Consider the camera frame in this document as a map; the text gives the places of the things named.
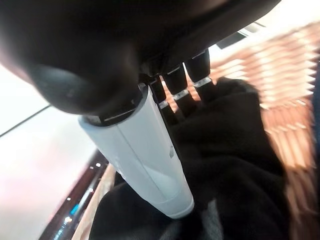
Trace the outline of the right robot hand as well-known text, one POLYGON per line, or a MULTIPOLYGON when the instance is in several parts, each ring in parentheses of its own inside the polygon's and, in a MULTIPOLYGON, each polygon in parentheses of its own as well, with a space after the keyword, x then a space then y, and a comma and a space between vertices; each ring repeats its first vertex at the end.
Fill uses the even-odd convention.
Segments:
POLYGON ((270 12, 276 0, 3 0, 0 62, 79 116, 133 190, 172 219, 194 198, 142 75, 181 63, 270 12))

